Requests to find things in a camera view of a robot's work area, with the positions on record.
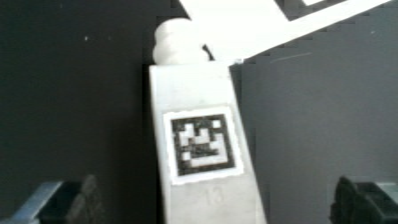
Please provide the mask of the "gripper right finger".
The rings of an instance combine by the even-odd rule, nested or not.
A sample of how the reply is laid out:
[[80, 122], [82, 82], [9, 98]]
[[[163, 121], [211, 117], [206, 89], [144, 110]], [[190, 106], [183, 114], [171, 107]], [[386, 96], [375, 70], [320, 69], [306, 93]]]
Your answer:
[[398, 183], [341, 177], [329, 219], [332, 224], [398, 224]]

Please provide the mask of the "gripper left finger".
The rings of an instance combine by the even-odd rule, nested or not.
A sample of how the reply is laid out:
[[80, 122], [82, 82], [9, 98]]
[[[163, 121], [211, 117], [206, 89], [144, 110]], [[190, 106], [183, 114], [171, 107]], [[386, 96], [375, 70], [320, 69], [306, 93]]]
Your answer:
[[18, 224], [105, 224], [105, 210], [98, 179], [44, 182], [11, 221]]

